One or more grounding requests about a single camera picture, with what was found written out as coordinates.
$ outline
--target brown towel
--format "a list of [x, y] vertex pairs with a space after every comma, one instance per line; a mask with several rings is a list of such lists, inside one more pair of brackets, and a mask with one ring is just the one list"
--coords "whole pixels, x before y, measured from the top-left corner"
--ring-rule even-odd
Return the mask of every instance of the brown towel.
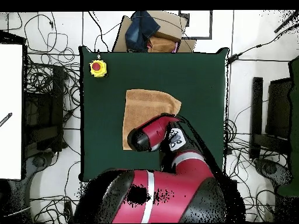
[[165, 38], [150, 37], [149, 53], [171, 53], [175, 49], [175, 43]]
[[180, 105], [180, 101], [164, 92], [144, 89], [127, 90], [123, 123], [123, 149], [131, 150], [127, 137], [132, 129], [161, 113], [177, 115]]

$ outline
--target blue cloth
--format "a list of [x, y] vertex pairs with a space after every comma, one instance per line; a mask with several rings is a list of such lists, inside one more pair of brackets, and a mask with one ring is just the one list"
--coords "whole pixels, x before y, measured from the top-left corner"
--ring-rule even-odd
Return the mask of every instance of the blue cloth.
[[133, 22], [125, 34], [127, 49], [146, 52], [148, 39], [159, 30], [160, 26], [147, 11], [136, 11], [131, 20]]

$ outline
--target green table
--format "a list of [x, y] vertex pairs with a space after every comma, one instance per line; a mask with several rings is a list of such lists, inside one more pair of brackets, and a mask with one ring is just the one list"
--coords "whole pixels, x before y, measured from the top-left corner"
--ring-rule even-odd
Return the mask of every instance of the green table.
[[288, 63], [290, 77], [293, 86], [290, 92], [291, 118], [289, 139], [291, 143], [291, 153], [288, 156], [288, 165], [292, 171], [293, 180], [291, 184], [281, 185], [278, 193], [282, 196], [299, 197], [299, 58]]
[[89, 63], [97, 54], [81, 55], [81, 176], [95, 178], [109, 168], [159, 169], [158, 152], [123, 150], [122, 126], [126, 90], [169, 93], [182, 102], [180, 114], [203, 138], [222, 167], [225, 57], [228, 49], [205, 53], [101, 53], [109, 76], [94, 78]]

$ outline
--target red button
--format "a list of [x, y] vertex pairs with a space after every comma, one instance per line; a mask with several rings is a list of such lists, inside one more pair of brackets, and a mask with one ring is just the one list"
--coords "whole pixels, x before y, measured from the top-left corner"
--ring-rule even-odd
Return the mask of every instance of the red button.
[[95, 70], [95, 71], [99, 71], [100, 70], [100, 64], [98, 62], [94, 62], [92, 64], [92, 68]]

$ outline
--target white board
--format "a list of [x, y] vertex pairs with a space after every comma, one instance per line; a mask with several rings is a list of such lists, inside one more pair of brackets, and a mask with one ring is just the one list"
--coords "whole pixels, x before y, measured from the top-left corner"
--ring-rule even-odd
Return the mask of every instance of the white board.
[[20, 179], [22, 166], [22, 46], [0, 44], [0, 179]]

